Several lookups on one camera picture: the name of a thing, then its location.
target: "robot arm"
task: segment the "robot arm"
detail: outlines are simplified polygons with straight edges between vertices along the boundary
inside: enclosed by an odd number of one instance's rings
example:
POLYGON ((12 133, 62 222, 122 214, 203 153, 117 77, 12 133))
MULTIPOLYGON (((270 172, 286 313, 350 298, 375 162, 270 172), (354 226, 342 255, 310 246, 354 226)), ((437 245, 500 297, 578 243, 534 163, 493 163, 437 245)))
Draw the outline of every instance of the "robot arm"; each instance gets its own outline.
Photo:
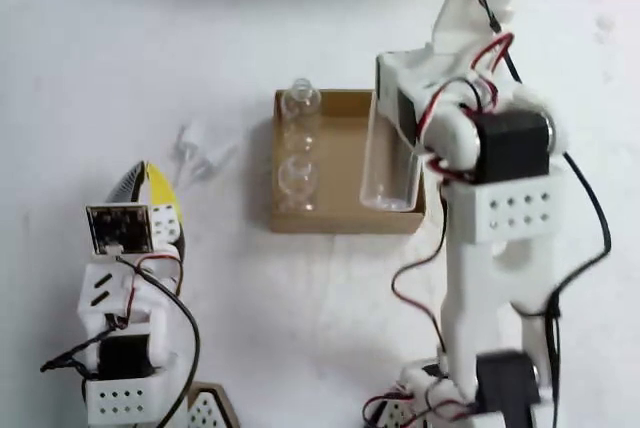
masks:
MULTIPOLYGON (((447 0, 443 14, 458 16, 452 6, 469 1, 447 0)), ((443 16, 436 30, 447 26, 443 16)), ((464 416, 431 411, 436 427, 551 426, 543 322, 523 318, 523 351, 505 351, 497 312, 508 304, 538 312, 554 287, 562 173, 550 158, 566 151, 566 134, 531 88, 494 76, 512 35, 460 32, 461 42, 440 42, 444 49, 434 44, 377 60, 376 115, 413 156, 433 156, 429 165, 447 181, 449 209, 446 347, 430 367, 409 365, 399 385, 413 397, 413 413, 447 400, 469 407, 464 416), (495 256, 496 244, 505 243, 495 256)), ((434 34, 434 42, 441 39, 434 34)))

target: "white table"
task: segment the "white table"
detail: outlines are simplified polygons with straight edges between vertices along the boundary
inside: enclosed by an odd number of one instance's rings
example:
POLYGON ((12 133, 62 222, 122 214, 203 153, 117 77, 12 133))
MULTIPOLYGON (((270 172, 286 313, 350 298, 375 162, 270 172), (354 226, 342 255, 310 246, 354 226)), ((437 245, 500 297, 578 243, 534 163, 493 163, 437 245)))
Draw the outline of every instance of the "white table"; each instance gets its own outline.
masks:
MULTIPOLYGON (((299 75, 373 87, 375 55, 425 43, 442 1, 0 0, 2 425, 85 422, 77 375, 38 372, 84 336, 83 207, 139 159, 173 173, 178 126, 198 116, 239 130, 243 149, 182 197, 197 379, 223 383, 249 428, 360 426, 366 398, 435 353, 429 321, 388 285, 432 250, 439 215, 410 239, 269 233, 272 95, 299 75)), ((514 59, 566 115, 614 237, 613 255, 562 300, 567 426, 636 426, 640 0, 514 6, 514 59)), ((559 277, 601 246, 573 178, 568 191, 559 277)), ((443 258, 409 277, 437 307, 443 258)))

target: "red wire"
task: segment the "red wire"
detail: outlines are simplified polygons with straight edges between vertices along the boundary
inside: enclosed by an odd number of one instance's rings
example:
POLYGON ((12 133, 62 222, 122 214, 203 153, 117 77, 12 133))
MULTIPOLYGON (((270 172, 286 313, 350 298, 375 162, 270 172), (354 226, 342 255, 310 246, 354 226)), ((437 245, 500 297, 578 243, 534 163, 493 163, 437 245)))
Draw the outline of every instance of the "red wire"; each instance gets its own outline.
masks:
POLYGON ((364 420, 365 424, 367 425, 367 427, 373 427, 373 423, 371 422, 371 420, 369 419, 369 417, 367 416, 367 408, 369 408, 369 406, 371 406, 372 403, 375 403, 376 401, 411 401, 414 399, 413 395, 404 395, 402 393, 386 393, 384 395, 378 395, 378 396, 374 396, 372 398, 369 398, 365 404, 362 406, 362 419, 364 420))
POLYGON ((420 118, 420 121, 418 122, 418 138, 419 139, 422 139, 422 132, 427 126, 427 122, 431 119, 431 114, 433 113, 433 109, 436 106, 436 102, 438 101, 438 98, 440 97, 442 92, 447 88, 447 86, 449 86, 453 81, 454 80, 451 79, 446 83, 444 83, 440 88, 438 88, 438 91, 436 91, 431 97, 429 104, 427 105, 426 109, 424 110, 424 113, 422 114, 422 117, 420 118))
POLYGON ((138 268, 140 268, 142 263, 147 260, 173 260, 178 263, 180 267, 180 278, 178 280, 178 285, 176 286, 176 295, 180 296, 180 291, 182 290, 182 280, 184 279, 184 267, 182 266, 182 261, 180 260, 180 258, 177 258, 173 255, 146 255, 137 261, 136 264, 138 268))
POLYGON ((496 71, 496 68, 498 67, 498 64, 500 64, 500 62, 502 61, 504 56, 507 54, 507 51, 509 51, 509 48, 511 47, 511 44, 513 43, 513 39, 514 39, 513 33, 509 33, 509 34, 511 35, 511 37, 509 39, 507 39, 507 41, 505 41, 504 45, 502 46, 502 48, 498 52, 498 56, 494 60, 493 66, 491 67, 491 73, 496 71))
POLYGON ((476 55, 476 57, 473 59, 473 61, 471 62, 471 69, 475 70, 476 69, 476 65, 480 62, 480 60, 487 54, 489 53, 491 50, 493 50, 496 46, 502 45, 503 43, 505 43, 505 46, 507 47, 506 49, 502 49, 499 52, 499 56, 498 58, 494 61, 493 63, 493 67, 491 69, 491 71, 493 72, 496 69, 496 66, 498 66, 498 63, 500 62, 500 60, 502 59, 502 57, 504 57, 506 50, 509 49, 509 46, 511 46, 511 43, 513 43, 513 33, 505 33, 504 35, 501 35, 499 37, 497 37, 495 40, 493 40, 491 43, 489 43, 486 47, 484 47, 480 53, 478 53, 476 55))
POLYGON ((484 76, 480 76, 480 79, 487 85, 491 92, 491 111, 493 111, 498 104, 498 87, 491 81, 487 80, 484 76))
POLYGON ((463 181, 463 182, 467 181, 467 179, 464 177, 462 173, 442 168, 442 166, 440 166, 441 163, 442 163, 442 158, 440 158, 439 156, 434 156, 427 162, 427 166, 431 171, 439 175, 442 175, 447 180, 463 181))

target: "cardboard box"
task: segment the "cardboard box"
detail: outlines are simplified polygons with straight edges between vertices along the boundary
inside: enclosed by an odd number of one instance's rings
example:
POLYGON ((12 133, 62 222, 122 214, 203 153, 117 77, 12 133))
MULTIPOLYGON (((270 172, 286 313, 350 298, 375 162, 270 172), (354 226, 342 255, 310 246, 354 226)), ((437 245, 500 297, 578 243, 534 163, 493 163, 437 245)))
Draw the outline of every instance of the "cardboard box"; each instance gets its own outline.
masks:
POLYGON ((278 205, 278 167, 286 156, 283 147, 280 96, 275 97, 273 114, 273 170, 271 230, 277 233, 415 233, 426 213, 424 179, 412 212, 381 212, 360 203, 360 183, 364 168, 365 141, 371 106, 371 91, 322 91, 322 115, 314 158, 319 181, 316 210, 282 212, 278 205))

